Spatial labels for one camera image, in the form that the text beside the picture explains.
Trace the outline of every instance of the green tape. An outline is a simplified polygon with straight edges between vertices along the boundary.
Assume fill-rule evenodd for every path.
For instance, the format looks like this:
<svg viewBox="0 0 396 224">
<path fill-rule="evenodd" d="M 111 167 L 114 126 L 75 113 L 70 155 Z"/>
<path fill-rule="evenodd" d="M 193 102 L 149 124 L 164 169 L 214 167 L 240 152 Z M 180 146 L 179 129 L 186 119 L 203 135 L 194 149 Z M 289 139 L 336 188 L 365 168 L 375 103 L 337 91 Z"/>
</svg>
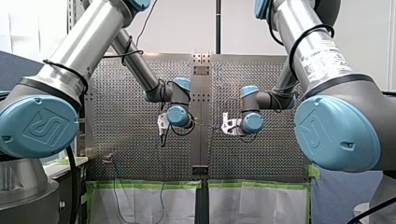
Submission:
<svg viewBox="0 0 396 224">
<path fill-rule="evenodd" d="M 308 174 L 311 177 L 314 177 L 316 179 L 320 179 L 320 170 L 318 167 L 314 165 L 309 165 L 308 166 Z"/>
<path fill-rule="evenodd" d="M 92 198 L 95 193 L 95 189 L 90 188 L 87 183 L 87 223 L 91 224 L 91 212 L 92 212 Z"/>
<path fill-rule="evenodd" d="M 113 180 L 90 181 L 87 182 L 87 187 L 90 189 L 198 189 L 201 187 L 201 182 L 174 181 L 165 182 L 163 185 L 160 181 L 117 179 L 116 183 Z"/>
<path fill-rule="evenodd" d="M 307 183 L 281 183 L 275 181 L 251 181 L 251 180 L 209 180 L 209 187 L 212 189 L 229 189 L 254 187 L 265 189 L 300 189 L 308 188 Z"/>
<path fill-rule="evenodd" d="M 78 162 L 83 161 L 87 158 L 86 157 L 75 157 L 75 159 L 76 159 L 76 163 L 78 163 Z M 60 165 L 69 165 L 70 164 L 69 159 L 63 159 L 61 161 L 58 161 L 58 160 L 47 161 L 46 163 L 44 163 L 44 165 L 51 165 L 53 163 L 59 163 Z"/>
<path fill-rule="evenodd" d="M 84 195 L 81 196 L 81 204 L 84 204 L 88 201 L 88 194 L 85 193 Z"/>
</svg>

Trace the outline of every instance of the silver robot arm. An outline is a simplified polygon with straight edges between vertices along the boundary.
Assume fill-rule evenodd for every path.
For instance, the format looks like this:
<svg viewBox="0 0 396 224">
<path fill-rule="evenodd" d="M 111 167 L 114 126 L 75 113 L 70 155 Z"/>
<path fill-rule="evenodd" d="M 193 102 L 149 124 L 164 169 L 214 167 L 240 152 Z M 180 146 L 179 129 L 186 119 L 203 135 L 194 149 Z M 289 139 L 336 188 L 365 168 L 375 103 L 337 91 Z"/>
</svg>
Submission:
<svg viewBox="0 0 396 224">
<path fill-rule="evenodd" d="M 272 91 L 242 88 L 240 134 L 264 128 L 262 109 L 293 108 L 298 81 L 304 96 L 294 130 L 308 159 L 334 171 L 395 170 L 395 98 L 355 73 L 332 40 L 340 1 L 261 0 L 256 6 L 256 16 L 279 31 L 289 58 Z"/>
<path fill-rule="evenodd" d="M 24 77 L 0 103 L 0 152 L 14 158 L 45 158 L 64 150 L 78 133 L 79 96 L 112 45 L 118 53 L 136 50 L 124 27 L 149 0 L 94 0 L 53 55 L 33 77 Z M 187 112 L 190 81 L 161 83 L 140 54 L 125 57 L 151 102 L 171 102 L 169 122 L 191 126 Z"/>
</svg>

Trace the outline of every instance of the metal post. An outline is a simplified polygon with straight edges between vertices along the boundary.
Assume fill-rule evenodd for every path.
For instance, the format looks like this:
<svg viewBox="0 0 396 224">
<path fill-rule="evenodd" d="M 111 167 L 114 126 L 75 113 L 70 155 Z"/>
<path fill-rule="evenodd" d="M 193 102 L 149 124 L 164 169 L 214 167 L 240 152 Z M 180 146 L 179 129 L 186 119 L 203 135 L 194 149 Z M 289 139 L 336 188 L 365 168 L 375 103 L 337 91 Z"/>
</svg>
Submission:
<svg viewBox="0 0 396 224">
<path fill-rule="evenodd" d="M 127 46 L 128 40 L 129 40 L 128 32 L 125 29 L 122 29 L 117 34 L 116 38 L 111 44 L 111 47 L 113 47 L 113 49 L 118 54 L 123 54 L 126 51 L 127 52 L 137 51 L 138 48 L 134 44 L 134 42 L 132 42 L 129 49 L 126 50 L 126 48 L 128 48 Z M 143 59 L 143 55 L 136 53 L 126 56 L 125 65 L 129 69 L 129 71 L 131 71 L 132 74 L 134 74 L 134 77 L 140 83 L 144 91 L 152 91 L 158 86 L 159 81 L 152 73 L 146 61 Z"/>
<path fill-rule="evenodd" d="M 221 54 L 221 0 L 216 0 L 216 54 Z"/>
</svg>

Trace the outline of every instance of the white wall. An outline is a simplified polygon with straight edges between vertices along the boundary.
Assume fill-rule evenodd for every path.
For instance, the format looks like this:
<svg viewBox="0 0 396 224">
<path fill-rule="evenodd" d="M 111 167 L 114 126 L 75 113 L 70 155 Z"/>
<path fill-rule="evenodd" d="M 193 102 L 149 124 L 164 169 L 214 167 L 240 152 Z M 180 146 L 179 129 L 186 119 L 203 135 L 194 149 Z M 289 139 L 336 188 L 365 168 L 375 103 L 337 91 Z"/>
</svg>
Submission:
<svg viewBox="0 0 396 224">
<path fill-rule="evenodd" d="M 335 41 L 356 72 L 371 76 L 385 90 L 388 79 L 392 0 L 343 0 Z M 227 54 L 286 54 L 266 21 L 254 17 L 254 0 L 223 0 L 222 48 Z"/>
<path fill-rule="evenodd" d="M 343 0 L 335 41 L 356 72 L 386 90 L 389 70 L 391 1 Z M 137 37 L 149 10 L 128 31 Z M 254 16 L 254 0 L 222 0 L 223 54 L 286 55 L 266 21 Z M 159 0 L 139 47 L 147 52 L 215 51 L 215 0 Z"/>
<path fill-rule="evenodd" d="M 66 9 L 67 0 L 0 0 L 0 50 L 48 58 L 66 36 Z"/>
<path fill-rule="evenodd" d="M 140 37 L 139 48 L 146 52 L 168 53 L 214 51 L 215 3 L 215 0 L 158 0 L 145 33 Z M 137 14 L 127 29 L 134 41 L 149 10 Z"/>
<path fill-rule="evenodd" d="M 38 7 L 40 2 L 51 10 Z M 0 50 L 5 50 L 4 43 L 11 41 L 12 49 L 6 51 L 34 60 L 48 57 L 64 37 L 65 2 L 66 0 L 0 0 Z M 388 85 L 391 86 L 388 82 L 389 49 L 393 45 L 389 44 L 389 36 L 391 9 L 395 5 L 391 2 L 392 0 L 378 0 L 374 5 L 373 0 L 343 0 L 335 24 L 336 43 L 351 65 L 357 72 L 372 76 L 383 90 Z M 22 3 L 29 7 L 22 10 L 18 7 Z M 145 33 L 140 38 L 139 48 L 145 52 L 168 53 L 215 51 L 215 3 L 215 0 L 158 0 Z M 22 20 L 29 27 L 25 31 L 32 30 L 31 21 L 37 21 L 36 29 L 40 32 L 36 30 L 31 37 L 12 34 L 12 29 L 2 30 L 6 21 L 4 11 L 8 7 L 11 10 L 6 15 L 25 16 Z M 150 8 L 139 13 L 127 28 L 134 40 L 140 33 L 149 10 Z M 286 54 L 269 35 L 267 22 L 255 19 L 254 0 L 222 0 L 221 33 L 221 50 L 224 54 Z"/>
</svg>

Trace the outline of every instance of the vertical metal pole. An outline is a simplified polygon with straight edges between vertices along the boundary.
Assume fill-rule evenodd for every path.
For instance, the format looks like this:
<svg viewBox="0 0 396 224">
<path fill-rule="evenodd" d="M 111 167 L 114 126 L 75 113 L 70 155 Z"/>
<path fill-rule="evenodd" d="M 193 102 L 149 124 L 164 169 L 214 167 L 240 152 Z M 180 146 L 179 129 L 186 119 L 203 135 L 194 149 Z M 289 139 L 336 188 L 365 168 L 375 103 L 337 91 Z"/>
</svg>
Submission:
<svg viewBox="0 0 396 224">
<path fill-rule="evenodd" d="M 221 0 L 216 0 L 216 54 L 221 54 Z"/>
</svg>

